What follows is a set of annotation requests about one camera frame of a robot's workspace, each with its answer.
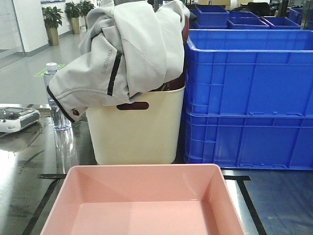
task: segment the light gray jacket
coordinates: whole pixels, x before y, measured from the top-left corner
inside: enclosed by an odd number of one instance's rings
[[[88,107],[135,102],[181,75],[185,16],[179,0],[157,12],[146,1],[103,0],[88,14],[82,55],[54,75],[47,91],[72,122]]]

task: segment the glass door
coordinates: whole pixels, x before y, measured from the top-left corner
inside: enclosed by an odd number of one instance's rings
[[[25,56],[12,0],[0,0],[0,69]]]

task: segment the blue bin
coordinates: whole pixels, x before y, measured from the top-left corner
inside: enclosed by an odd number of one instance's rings
[[[288,19],[300,25],[302,21],[302,8],[290,8]]]
[[[196,5],[200,26],[226,26],[229,12],[218,5]]]
[[[230,11],[229,17],[252,17],[252,18],[259,18],[257,15],[253,14],[249,11]]]
[[[189,9],[189,11],[191,12],[191,13],[193,13],[194,15],[197,15],[197,11],[198,10],[195,10],[195,9]],[[196,25],[196,22],[190,22],[190,24],[189,24],[189,28],[191,28],[191,29],[193,29],[193,28],[195,28],[195,29],[197,29],[197,25]]]
[[[287,17],[263,16],[260,19],[268,24],[270,29],[300,29],[300,25]]]
[[[186,163],[313,169],[313,117],[186,114]]]
[[[228,18],[229,29],[269,29],[269,26],[259,18],[236,17]]]
[[[187,111],[313,115],[313,31],[191,29]]]

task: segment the pink tray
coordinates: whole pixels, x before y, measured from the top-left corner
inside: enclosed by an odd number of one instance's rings
[[[41,235],[243,235],[214,164],[73,167]]]

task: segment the water bottle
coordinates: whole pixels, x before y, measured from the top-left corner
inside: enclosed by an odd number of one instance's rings
[[[44,73],[44,82],[45,87],[48,86],[50,80],[53,78],[55,73],[58,71],[57,63],[47,63],[46,64],[47,71]],[[53,122],[54,130],[56,131],[64,131],[69,129],[72,126],[70,120],[62,113],[59,106],[56,102],[51,98],[51,96],[47,93],[48,104],[50,106],[50,115]]]

